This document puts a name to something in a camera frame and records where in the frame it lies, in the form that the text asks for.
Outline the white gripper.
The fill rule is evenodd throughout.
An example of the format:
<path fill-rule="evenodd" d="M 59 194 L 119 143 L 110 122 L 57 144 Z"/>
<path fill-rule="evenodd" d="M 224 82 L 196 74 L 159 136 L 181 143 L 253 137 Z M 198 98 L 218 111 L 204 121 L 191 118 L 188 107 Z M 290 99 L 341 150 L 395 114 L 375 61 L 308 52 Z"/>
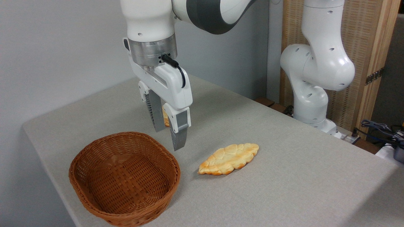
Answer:
<path fill-rule="evenodd" d="M 178 68 L 166 63 L 148 71 L 133 61 L 134 54 L 128 54 L 132 70 L 140 79 L 138 86 L 141 98 L 147 105 L 155 131 L 166 128 L 164 109 L 170 123 L 173 148 L 175 151 L 183 148 L 186 145 L 187 129 L 191 126 L 189 106 L 193 103 L 187 73 L 185 70 L 181 73 Z M 160 98 L 167 102 L 163 109 Z"/>

